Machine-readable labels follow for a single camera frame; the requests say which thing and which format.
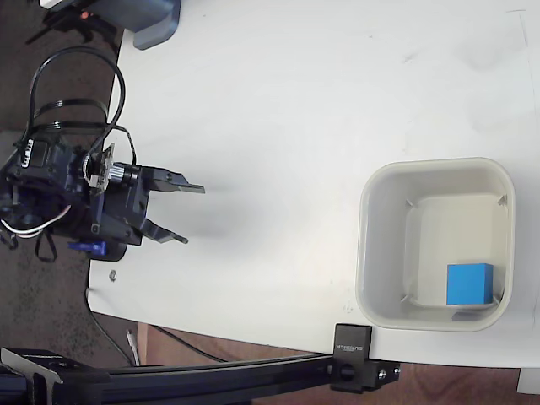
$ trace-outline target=white container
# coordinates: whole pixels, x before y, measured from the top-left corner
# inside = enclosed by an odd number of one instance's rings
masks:
[[[361,202],[356,296],[375,325],[478,331],[510,302],[516,195],[490,159],[395,163],[379,169]],[[494,303],[447,306],[449,264],[494,266]]]

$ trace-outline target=brown floor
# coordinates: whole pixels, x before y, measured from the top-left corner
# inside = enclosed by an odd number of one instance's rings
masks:
[[[298,354],[284,348],[172,331],[222,359],[265,359]],[[139,324],[139,351],[148,365],[205,365],[205,359],[161,332]],[[328,404],[533,404],[540,396],[516,393],[519,370],[403,364],[400,381],[362,396],[330,391],[328,386],[255,401],[261,405]]]

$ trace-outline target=blue block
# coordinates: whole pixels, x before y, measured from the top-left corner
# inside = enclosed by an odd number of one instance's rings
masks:
[[[447,305],[491,304],[493,266],[486,263],[448,266]]]

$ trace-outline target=white table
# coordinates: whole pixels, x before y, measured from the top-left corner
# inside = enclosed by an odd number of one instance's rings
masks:
[[[532,0],[184,0],[163,45],[138,51],[126,33],[120,123],[139,162],[207,194],[152,194],[148,217],[190,244],[93,262],[92,309],[331,353],[336,323],[368,324],[355,298],[367,179],[485,156],[516,186],[507,312],[474,333],[376,329],[370,355],[540,366],[539,22]],[[129,160],[122,135],[116,151]]]

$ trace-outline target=black clamp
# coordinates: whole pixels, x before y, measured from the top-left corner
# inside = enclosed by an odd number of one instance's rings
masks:
[[[399,363],[369,358],[371,332],[371,327],[336,325],[330,383],[334,391],[360,394],[399,379]]]

